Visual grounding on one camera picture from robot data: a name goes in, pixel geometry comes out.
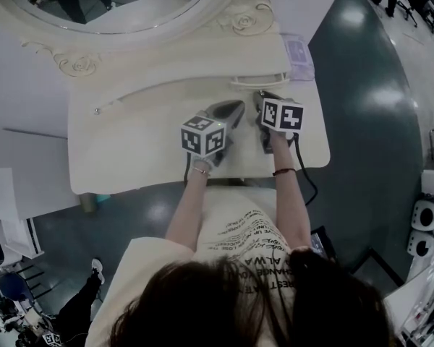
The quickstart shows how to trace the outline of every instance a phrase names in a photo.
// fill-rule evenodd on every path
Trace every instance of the hand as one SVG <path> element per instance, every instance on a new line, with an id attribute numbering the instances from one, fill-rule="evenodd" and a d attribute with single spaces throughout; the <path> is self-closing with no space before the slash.
<path id="1" fill-rule="evenodd" d="M 277 132 L 275 130 L 270 129 L 270 143 L 272 147 L 275 146 L 288 146 L 288 140 L 286 139 L 285 132 Z"/>
<path id="2" fill-rule="evenodd" d="M 226 143 L 225 149 L 219 150 L 217 153 L 208 155 L 205 158 L 194 155 L 192 159 L 192 163 L 193 163 L 192 165 L 194 166 L 195 162 L 197 161 L 202 161 L 209 165 L 210 170 L 212 170 L 214 167 L 219 167 L 222 161 L 224 160 L 224 158 L 226 157 L 226 155 L 228 154 L 230 147 L 233 145 L 233 141 L 231 140 L 230 137 L 226 138 L 225 143 Z"/>

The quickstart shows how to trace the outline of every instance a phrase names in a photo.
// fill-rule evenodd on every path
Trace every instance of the dark hair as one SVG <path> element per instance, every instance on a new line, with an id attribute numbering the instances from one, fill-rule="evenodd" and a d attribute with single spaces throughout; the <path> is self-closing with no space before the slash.
<path id="1" fill-rule="evenodd" d="M 256 346 L 264 320 L 277 346 L 388 347 L 393 334 L 380 294 L 317 254 L 292 252 L 294 304 L 275 301 L 252 273 L 254 296 L 242 292 L 241 264 L 222 258 L 163 267 L 114 323 L 110 347 Z"/>

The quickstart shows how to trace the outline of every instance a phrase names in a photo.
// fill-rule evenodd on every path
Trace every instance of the dark gray floor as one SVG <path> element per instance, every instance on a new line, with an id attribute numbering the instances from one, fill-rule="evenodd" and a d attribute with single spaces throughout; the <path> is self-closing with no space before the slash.
<path id="1" fill-rule="evenodd" d="M 344 265 L 374 247 L 405 277 L 422 151 L 404 70 L 367 0 L 336 0 L 310 49 L 331 149 L 330 164 L 310 170 L 320 189 L 309 206 L 312 226 L 326 227 Z M 74 207 L 36 218 L 46 253 L 35 262 L 48 272 L 48 284 L 57 284 L 40 300 L 44 309 L 59 311 L 84 283 L 95 256 L 106 269 L 104 296 L 129 240 L 163 236 L 182 189 L 180 183 L 158 185 L 118 194 L 93 215 Z"/>

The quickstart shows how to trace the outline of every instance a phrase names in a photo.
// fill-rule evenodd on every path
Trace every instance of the white device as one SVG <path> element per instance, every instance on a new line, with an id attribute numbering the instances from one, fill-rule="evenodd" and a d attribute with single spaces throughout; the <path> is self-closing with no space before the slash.
<path id="1" fill-rule="evenodd" d="M 304 106 L 292 99 L 263 99 L 260 122 L 269 129 L 299 133 L 302 130 L 303 118 Z"/>
<path id="2" fill-rule="evenodd" d="M 412 228 L 420 231 L 434 230 L 434 202 L 418 200 L 413 207 Z"/>
<path id="3" fill-rule="evenodd" d="M 61 338 L 59 335 L 54 334 L 52 332 L 49 332 L 45 335 L 43 335 L 43 339 L 46 344 L 48 344 L 51 347 L 60 347 L 61 346 Z"/>
<path id="4" fill-rule="evenodd" d="M 196 115 L 181 127 L 182 148 L 200 157 L 225 149 L 226 123 Z"/>
<path id="5" fill-rule="evenodd" d="M 407 252 L 419 258 L 432 256 L 434 253 L 434 236 L 427 232 L 413 230 L 410 233 Z"/>

